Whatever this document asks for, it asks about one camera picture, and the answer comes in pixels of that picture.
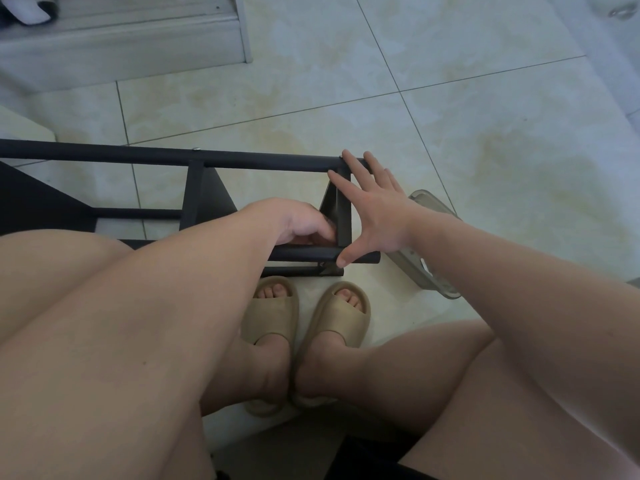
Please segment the person's left hand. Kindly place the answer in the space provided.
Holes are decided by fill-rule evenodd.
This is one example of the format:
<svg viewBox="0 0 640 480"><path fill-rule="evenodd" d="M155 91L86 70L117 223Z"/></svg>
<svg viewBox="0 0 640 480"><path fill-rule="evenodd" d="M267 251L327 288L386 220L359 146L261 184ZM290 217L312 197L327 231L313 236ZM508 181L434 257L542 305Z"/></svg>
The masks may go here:
<svg viewBox="0 0 640 480"><path fill-rule="evenodd" d="M266 219L274 245L294 243L294 229L297 223L324 215L308 202L270 198L256 202L255 208Z"/></svg>

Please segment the person's right hand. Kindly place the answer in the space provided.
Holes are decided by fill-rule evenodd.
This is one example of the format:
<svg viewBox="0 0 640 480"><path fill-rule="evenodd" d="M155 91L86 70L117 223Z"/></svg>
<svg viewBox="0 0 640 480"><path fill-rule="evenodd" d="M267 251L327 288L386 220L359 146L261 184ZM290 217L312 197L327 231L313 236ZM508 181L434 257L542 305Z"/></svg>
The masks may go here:
<svg viewBox="0 0 640 480"><path fill-rule="evenodd" d="M392 199L385 192L385 168L369 151L363 154L376 182L376 188L363 191L350 178L330 170L328 176L356 209L361 221L361 235L372 236L372 252L395 252L410 243L410 221L419 207L408 199Z"/></svg>

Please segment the white wooden cabinet base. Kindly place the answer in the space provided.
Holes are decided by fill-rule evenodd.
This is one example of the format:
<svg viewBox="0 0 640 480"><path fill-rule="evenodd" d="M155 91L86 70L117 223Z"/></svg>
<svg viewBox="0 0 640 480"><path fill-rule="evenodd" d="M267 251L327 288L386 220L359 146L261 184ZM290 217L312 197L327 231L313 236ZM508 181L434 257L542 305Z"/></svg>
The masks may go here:
<svg viewBox="0 0 640 480"><path fill-rule="evenodd" d="M0 8L0 94L252 62L244 0L58 0L25 26Z"/></svg>

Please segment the beige slipper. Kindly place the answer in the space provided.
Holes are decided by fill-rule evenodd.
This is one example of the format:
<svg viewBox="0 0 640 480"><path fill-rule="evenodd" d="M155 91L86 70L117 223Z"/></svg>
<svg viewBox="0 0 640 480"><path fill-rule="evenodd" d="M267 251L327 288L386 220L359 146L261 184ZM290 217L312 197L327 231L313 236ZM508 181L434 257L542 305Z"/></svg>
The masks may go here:
<svg viewBox="0 0 640 480"><path fill-rule="evenodd" d="M260 298L259 293L265 288L281 286L283 296ZM276 403L263 399L253 399L244 403L245 410L255 417L270 417L283 409L287 402L290 387L290 375L294 361L294 342L298 332L300 317L300 298L295 285L284 276L268 276L261 278L257 290L246 307L241 324L241 338L254 346L267 335L277 335L286 339L289 347L289 359L285 373L285 395Z"/></svg>
<svg viewBox="0 0 640 480"><path fill-rule="evenodd" d="M337 282L321 296L295 355L290 400L299 409L333 402L331 380L348 349L361 347L371 320L366 293L351 282Z"/></svg>

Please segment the person's right forearm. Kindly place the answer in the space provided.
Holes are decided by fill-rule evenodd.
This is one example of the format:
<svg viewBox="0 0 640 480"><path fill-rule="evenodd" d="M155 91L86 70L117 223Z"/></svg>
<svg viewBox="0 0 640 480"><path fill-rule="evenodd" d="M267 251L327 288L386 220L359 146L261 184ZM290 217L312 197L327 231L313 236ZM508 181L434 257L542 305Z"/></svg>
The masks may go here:
<svg viewBox="0 0 640 480"><path fill-rule="evenodd" d="M565 411L640 461L640 290L409 203L399 241Z"/></svg>

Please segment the black and white item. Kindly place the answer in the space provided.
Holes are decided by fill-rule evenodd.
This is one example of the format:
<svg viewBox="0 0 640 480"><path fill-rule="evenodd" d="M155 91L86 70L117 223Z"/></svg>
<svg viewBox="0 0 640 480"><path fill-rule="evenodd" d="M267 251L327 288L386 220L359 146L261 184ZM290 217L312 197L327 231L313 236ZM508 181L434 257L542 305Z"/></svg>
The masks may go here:
<svg viewBox="0 0 640 480"><path fill-rule="evenodd" d="M0 0L0 8L25 26L53 22L60 10L58 0Z"/></svg>

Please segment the black metal frame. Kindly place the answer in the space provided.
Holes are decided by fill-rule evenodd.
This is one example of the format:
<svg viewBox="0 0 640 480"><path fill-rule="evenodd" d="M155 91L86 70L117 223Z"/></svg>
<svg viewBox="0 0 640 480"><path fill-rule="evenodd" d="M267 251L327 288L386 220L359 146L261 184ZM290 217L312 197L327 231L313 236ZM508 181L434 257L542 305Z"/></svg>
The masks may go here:
<svg viewBox="0 0 640 480"><path fill-rule="evenodd" d="M71 230L94 233L98 219L179 221L179 229L228 216L236 206L217 169L249 169L327 173L347 179L351 171L341 157L277 153L179 150L131 146L53 143L0 139L0 158L180 166L188 169L181 209L92 207L49 184L0 161L0 236L30 230ZM262 277L338 277L340 252L352 242L351 203L329 183L320 212L336 227L331 246L284 244L269 262L313 263L311 266L269 266Z"/></svg>

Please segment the person's left leg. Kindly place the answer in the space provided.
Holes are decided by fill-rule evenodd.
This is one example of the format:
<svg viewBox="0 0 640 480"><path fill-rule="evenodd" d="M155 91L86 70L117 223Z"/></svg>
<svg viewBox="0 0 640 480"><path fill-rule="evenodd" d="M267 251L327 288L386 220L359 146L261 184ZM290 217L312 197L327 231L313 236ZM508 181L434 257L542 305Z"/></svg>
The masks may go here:
<svg viewBox="0 0 640 480"><path fill-rule="evenodd" d="M202 416L285 395L286 339L212 338L227 302L100 235L0 238L0 480L215 480Z"/></svg>

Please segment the person's right leg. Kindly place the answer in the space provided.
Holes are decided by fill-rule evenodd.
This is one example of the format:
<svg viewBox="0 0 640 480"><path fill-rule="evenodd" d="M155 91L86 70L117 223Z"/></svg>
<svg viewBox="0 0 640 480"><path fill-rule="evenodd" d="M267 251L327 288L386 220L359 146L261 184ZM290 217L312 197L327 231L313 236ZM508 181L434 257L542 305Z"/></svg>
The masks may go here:
<svg viewBox="0 0 640 480"><path fill-rule="evenodd" d="M401 463L439 480L640 480L572 418L480 320L348 349L332 396L415 435Z"/></svg>

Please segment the person's leg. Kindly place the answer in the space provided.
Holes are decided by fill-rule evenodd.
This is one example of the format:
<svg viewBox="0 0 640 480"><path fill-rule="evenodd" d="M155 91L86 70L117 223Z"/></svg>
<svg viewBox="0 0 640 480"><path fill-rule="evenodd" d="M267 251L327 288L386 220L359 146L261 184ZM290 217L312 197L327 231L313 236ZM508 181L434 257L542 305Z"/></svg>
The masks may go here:
<svg viewBox="0 0 640 480"><path fill-rule="evenodd" d="M439 480L640 480L572 418L480 320L348 349L332 396L415 435L401 463Z"/></svg>
<svg viewBox="0 0 640 480"><path fill-rule="evenodd" d="M227 302L100 235L0 238L0 480L215 480L202 416L285 395L286 339L212 338Z"/></svg>

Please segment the person's left forearm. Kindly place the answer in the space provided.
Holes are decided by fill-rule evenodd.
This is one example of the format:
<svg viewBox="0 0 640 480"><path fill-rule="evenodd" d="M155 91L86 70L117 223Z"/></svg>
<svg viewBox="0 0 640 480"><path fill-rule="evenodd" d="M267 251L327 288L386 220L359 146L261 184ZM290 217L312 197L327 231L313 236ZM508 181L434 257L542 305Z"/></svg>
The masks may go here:
<svg viewBox="0 0 640 480"><path fill-rule="evenodd" d="M214 480L199 402L297 210L260 201L139 251L0 238L0 480Z"/></svg>

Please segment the black shorts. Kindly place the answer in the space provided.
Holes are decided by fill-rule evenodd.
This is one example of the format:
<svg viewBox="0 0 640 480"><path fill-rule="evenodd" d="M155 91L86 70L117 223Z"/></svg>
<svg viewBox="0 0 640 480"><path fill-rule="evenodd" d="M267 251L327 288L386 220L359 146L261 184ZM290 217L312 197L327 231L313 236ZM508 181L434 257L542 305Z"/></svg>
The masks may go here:
<svg viewBox="0 0 640 480"><path fill-rule="evenodd" d="M212 454L219 480L439 480L401 463L415 435L268 431Z"/></svg>

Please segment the clear plastic container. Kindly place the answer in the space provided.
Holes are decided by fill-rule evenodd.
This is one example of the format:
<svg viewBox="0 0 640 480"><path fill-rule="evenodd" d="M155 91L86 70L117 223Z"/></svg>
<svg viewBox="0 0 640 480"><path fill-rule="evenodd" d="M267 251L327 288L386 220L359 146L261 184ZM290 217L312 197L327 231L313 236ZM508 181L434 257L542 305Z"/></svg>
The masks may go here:
<svg viewBox="0 0 640 480"><path fill-rule="evenodd" d="M458 218L455 211L427 190L416 190L409 195L409 199L427 209ZM459 291L453 287L448 280L439 276L433 268L428 266L425 259L415 250L404 248L399 251L387 253L387 256L421 289L437 291L445 298L451 300L461 297Z"/></svg>

